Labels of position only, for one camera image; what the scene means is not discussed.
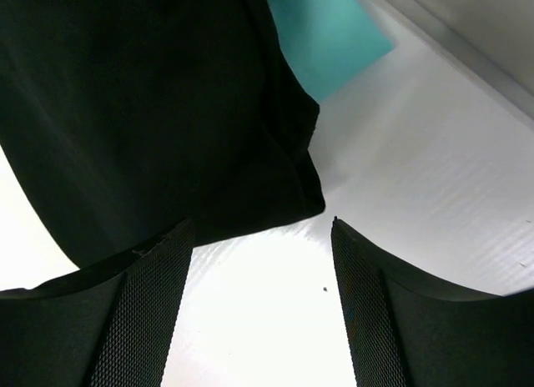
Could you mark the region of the black t shirt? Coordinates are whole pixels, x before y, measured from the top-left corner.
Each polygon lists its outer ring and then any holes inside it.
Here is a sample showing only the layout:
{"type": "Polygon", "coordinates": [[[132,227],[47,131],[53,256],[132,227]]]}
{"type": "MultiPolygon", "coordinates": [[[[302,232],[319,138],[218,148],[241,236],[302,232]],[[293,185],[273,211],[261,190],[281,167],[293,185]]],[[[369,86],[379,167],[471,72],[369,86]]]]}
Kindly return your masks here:
{"type": "Polygon", "coordinates": [[[1,146],[78,267],[322,213],[318,115],[267,0],[1,0],[1,146]]]}

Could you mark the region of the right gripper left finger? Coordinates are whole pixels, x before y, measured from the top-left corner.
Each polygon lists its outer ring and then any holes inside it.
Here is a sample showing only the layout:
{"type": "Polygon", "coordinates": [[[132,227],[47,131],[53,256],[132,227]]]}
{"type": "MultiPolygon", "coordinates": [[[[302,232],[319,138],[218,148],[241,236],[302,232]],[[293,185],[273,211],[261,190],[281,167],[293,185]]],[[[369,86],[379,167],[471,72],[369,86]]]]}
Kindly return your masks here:
{"type": "Polygon", "coordinates": [[[2,385],[160,385],[193,247],[185,220],[33,289],[4,290],[2,385]]]}

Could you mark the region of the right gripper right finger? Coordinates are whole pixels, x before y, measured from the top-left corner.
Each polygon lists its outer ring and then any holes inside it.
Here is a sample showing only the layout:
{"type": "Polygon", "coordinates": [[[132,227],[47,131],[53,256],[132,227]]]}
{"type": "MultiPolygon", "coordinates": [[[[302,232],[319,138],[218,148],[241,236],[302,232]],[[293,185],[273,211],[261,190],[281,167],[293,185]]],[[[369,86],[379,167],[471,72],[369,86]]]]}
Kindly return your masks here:
{"type": "Polygon", "coordinates": [[[341,219],[330,237],[358,385],[532,385],[531,290],[498,296],[454,284],[341,219]]]}

